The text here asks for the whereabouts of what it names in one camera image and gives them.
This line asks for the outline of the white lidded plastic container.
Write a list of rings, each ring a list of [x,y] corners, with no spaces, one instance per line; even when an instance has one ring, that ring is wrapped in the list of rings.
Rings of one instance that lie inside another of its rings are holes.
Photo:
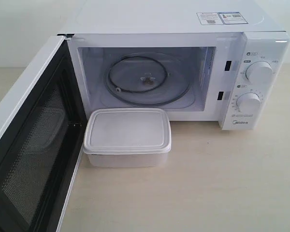
[[[171,145],[171,126],[164,110],[109,108],[91,114],[83,151],[95,167],[153,167],[167,161]]]

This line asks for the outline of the white microwave door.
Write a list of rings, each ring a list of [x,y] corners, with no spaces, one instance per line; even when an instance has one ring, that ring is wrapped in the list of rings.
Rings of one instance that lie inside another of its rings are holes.
[[[52,36],[0,102],[0,232],[56,232],[87,118],[68,42]]]

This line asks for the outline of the glass microwave turntable plate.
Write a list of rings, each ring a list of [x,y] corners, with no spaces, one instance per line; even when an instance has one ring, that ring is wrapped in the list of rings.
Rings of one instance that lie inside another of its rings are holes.
[[[161,106],[183,97],[191,86],[181,60],[163,53],[120,57],[104,73],[104,84],[117,99],[136,106]]]

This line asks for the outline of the white Midea microwave body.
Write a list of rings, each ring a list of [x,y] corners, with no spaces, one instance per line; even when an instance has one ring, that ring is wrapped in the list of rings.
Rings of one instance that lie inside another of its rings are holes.
[[[240,12],[248,24],[202,25],[196,15],[202,12]],[[283,27],[252,0],[86,0],[59,34],[72,35],[68,46],[87,115],[91,101],[79,48],[215,47],[204,110],[169,113],[169,119],[217,121],[229,131],[256,127],[290,43]],[[273,69],[271,83],[254,85],[247,80],[247,68],[258,61]],[[246,93],[258,95],[258,112],[239,111],[236,101]]]

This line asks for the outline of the lower white timer knob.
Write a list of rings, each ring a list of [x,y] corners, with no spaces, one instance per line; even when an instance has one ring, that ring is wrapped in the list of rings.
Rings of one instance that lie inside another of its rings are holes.
[[[237,99],[236,105],[240,112],[245,114],[252,114],[258,112],[261,101],[257,94],[246,93]]]

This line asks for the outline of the blue white warning sticker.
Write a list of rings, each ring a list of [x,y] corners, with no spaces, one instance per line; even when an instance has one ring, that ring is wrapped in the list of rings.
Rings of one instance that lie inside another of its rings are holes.
[[[242,25],[248,24],[240,12],[196,13],[202,25]]]

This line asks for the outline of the upper white power knob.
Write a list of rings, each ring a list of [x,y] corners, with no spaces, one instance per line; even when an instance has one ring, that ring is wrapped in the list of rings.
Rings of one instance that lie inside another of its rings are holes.
[[[247,80],[254,85],[271,83],[273,69],[266,61],[258,61],[251,64],[246,70]]]

